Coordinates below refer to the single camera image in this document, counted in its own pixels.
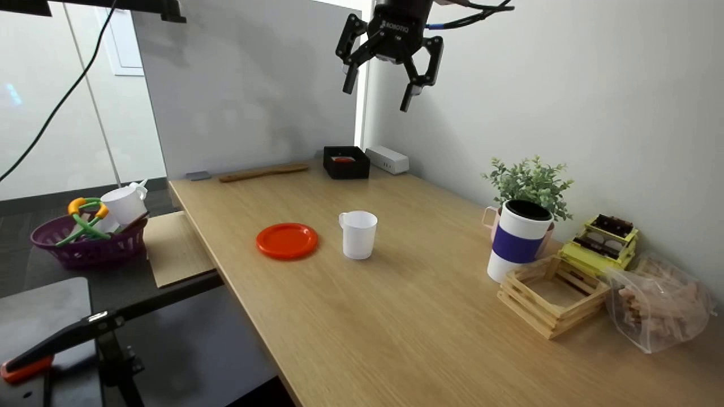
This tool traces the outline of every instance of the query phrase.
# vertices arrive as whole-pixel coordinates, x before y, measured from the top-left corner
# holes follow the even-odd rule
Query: red plate
[[[256,250],[278,260],[306,258],[316,245],[316,232],[306,224],[273,224],[256,235]]]

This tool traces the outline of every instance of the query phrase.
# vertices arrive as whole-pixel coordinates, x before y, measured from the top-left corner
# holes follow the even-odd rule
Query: black cable
[[[91,71],[91,66],[96,63],[96,58],[98,58],[98,52],[100,52],[100,45],[103,45],[103,41],[105,41],[105,34],[106,34],[106,30],[108,30],[108,24],[110,24],[110,19],[114,19],[115,6],[118,6],[118,0],[114,0],[110,12],[108,12],[108,16],[106,16],[106,20],[105,20],[105,26],[103,26],[103,30],[100,30],[100,34],[98,34],[96,50],[93,50],[93,58],[91,58],[89,66],[86,66],[84,73],[75,79],[75,84],[66,90],[66,95],[62,97],[62,102],[49,112],[47,121],[44,123],[40,131],[39,131],[37,138],[30,144],[30,148],[28,148],[28,150],[20,155],[20,158],[19,158],[14,165],[10,165],[10,171],[0,176],[0,183],[2,183],[10,174],[14,174],[17,167],[28,158],[28,155],[39,146],[39,140],[44,138],[44,134],[45,134],[45,130],[49,128],[49,123],[55,121],[55,115],[62,112],[62,107],[66,105],[66,99],[73,95],[73,90],[75,90],[75,89],[84,81],[84,77],[89,76],[89,71]]]
[[[468,10],[479,10],[479,15],[460,19],[460,20],[451,20],[451,24],[432,24],[426,26],[427,30],[460,30],[460,28],[468,28],[474,24],[479,24],[498,12],[512,12],[514,7],[508,7],[512,0],[502,0],[498,7],[486,7],[486,6],[476,6],[476,3],[466,3],[466,0],[453,0],[460,7],[468,7]]]

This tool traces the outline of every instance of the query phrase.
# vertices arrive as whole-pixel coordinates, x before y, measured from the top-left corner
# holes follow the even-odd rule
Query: green plant
[[[564,192],[573,185],[570,179],[561,179],[566,165],[543,165],[540,157],[524,158],[521,163],[508,165],[494,158],[494,171],[484,174],[496,190],[496,205],[509,199],[534,201],[551,210],[553,220],[570,220]]]

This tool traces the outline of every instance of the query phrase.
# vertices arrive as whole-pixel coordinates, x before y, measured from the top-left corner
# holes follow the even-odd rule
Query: wooden table
[[[481,209],[414,176],[323,172],[173,190],[302,406],[722,406],[724,335],[642,356],[607,314],[540,339],[486,279]],[[342,255],[342,210],[381,217],[366,263]],[[256,251],[278,222],[316,229],[297,263]]]

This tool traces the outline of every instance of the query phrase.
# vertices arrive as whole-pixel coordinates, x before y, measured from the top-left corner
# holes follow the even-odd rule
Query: plastic bag
[[[608,286],[616,328],[646,354],[694,339],[712,314],[707,291],[656,255],[642,255],[633,272],[610,272]]]

